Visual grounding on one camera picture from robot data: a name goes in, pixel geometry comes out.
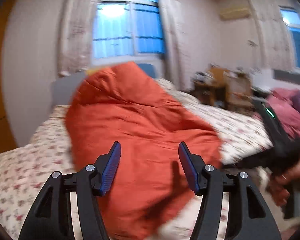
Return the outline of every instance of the window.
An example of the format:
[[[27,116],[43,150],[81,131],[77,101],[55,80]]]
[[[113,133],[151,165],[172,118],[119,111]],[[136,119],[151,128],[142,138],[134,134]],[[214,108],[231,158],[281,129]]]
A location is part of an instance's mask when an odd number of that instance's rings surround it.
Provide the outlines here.
[[[157,0],[100,0],[93,27],[95,58],[163,54]]]
[[[300,68],[300,17],[296,11],[292,9],[281,9],[282,19],[285,22],[287,28],[292,34],[295,49],[297,67]]]

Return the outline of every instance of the curtain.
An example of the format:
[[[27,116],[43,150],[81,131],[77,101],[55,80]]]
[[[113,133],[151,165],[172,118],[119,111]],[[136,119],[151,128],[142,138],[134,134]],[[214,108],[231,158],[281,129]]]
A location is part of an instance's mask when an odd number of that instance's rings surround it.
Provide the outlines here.
[[[276,0],[249,0],[261,50],[262,68],[291,71],[295,68],[292,38]]]
[[[166,76],[177,89],[185,88],[185,71],[189,70],[186,35],[179,0],[158,0],[166,44]]]
[[[67,0],[60,28],[59,75],[68,76],[89,68],[97,2]]]

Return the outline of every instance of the bolt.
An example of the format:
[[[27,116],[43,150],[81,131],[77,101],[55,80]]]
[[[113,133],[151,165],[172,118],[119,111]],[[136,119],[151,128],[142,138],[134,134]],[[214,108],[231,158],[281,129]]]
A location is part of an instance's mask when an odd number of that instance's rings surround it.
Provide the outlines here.
[[[86,167],[87,171],[93,171],[94,170],[94,165],[90,164]]]
[[[57,178],[60,176],[60,172],[59,171],[55,171],[54,173],[52,173],[51,177],[53,178]]]
[[[245,173],[244,171],[240,172],[239,175],[240,175],[241,178],[244,178],[244,179],[248,177],[248,174]]]
[[[212,165],[206,165],[206,166],[204,167],[204,169],[205,169],[206,171],[213,171],[213,170],[214,170],[214,167],[213,167]]]

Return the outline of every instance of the air conditioner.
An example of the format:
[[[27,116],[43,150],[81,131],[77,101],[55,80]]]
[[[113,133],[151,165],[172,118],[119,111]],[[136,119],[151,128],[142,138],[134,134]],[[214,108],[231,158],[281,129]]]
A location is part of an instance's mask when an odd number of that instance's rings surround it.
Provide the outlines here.
[[[251,15],[249,7],[232,7],[220,10],[220,18],[222,20],[235,20],[247,18]]]

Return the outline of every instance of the orange blanket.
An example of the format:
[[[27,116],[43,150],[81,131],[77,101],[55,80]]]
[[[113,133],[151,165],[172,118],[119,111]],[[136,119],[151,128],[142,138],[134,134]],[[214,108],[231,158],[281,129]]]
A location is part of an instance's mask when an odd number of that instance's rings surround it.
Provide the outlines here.
[[[167,94],[134,62],[88,77],[66,115],[76,169],[122,147],[110,192],[98,202],[110,236],[144,239],[174,218],[193,197],[178,158],[178,144],[206,163],[220,165],[213,128]]]

